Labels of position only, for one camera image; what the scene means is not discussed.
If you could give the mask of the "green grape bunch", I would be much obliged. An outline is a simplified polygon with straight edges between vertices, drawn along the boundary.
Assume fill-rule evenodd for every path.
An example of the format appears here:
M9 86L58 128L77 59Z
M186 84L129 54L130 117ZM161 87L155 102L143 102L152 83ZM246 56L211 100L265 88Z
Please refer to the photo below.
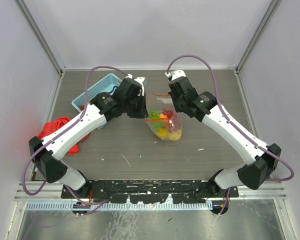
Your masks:
M150 123L155 131L165 126L163 120L160 119L160 113L156 110L152 110L149 115Z

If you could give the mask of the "clear orange zip top bag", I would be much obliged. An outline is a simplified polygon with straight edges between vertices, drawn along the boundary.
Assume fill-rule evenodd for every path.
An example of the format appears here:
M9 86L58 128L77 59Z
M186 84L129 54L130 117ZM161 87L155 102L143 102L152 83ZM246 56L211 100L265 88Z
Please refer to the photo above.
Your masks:
M163 141L178 141L182 136L183 118L175 110L169 94L151 93L146 102L148 118L145 119L152 132Z

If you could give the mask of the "purple red grape bunch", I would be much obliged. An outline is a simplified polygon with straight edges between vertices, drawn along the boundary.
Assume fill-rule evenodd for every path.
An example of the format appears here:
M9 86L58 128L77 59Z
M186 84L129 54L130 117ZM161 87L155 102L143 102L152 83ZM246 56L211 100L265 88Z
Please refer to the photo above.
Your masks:
M178 116L178 114L174 110L168 109L168 108L163 108L162 113L167 118L164 121L164 123L165 123L165 126L166 126L166 128L168 129L168 131L170 133L181 130L182 123L181 123L180 117Z

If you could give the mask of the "red orange peach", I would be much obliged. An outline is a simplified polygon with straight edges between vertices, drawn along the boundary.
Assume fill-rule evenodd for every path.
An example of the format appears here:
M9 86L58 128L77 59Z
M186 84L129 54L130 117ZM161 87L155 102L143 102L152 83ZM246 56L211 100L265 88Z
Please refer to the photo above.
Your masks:
M165 119L165 118L166 118L166 115L164 115L163 113L161 113L161 114L159 115L159 117L160 117L160 119Z

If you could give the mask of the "yellow pear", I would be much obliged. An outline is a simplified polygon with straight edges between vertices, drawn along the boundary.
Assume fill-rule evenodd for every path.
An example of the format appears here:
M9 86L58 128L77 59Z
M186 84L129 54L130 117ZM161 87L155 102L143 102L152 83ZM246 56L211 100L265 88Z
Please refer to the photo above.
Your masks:
M181 130L178 130L178 131L174 131L174 132L170 132L168 135L167 135L167 138L170 140L170 141L178 141L182 136L182 131Z

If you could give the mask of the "yellow mango slice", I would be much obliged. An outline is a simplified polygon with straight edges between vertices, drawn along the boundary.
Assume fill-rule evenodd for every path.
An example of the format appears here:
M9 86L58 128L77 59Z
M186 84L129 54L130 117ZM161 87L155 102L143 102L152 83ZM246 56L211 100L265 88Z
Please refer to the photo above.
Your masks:
M166 128L160 128L156 131L156 135L161 139L166 139L169 131Z

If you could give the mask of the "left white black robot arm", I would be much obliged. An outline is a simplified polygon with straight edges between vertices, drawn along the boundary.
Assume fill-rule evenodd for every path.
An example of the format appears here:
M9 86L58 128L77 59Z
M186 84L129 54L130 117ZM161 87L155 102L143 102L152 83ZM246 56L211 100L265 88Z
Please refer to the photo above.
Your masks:
M84 110L50 135L29 141L31 160L48 183L59 182L72 189L78 198L89 195L91 183L79 171L63 162L65 154L95 129L114 118L126 114L130 118L145 119L145 78L127 77L113 94L98 93Z

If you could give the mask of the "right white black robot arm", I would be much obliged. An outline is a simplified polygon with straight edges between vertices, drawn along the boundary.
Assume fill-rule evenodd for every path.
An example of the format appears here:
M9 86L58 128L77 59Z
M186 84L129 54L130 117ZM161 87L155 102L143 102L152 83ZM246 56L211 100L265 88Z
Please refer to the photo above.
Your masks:
M221 197L228 188L246 186L257 190L278 165L281 148L268 145L238 123L216 97L208 91L198 94L184 71L175 71L169 79L169 95L175 110L196 118L218 133L243 159L243 164L217 171L208 181L209 191Z

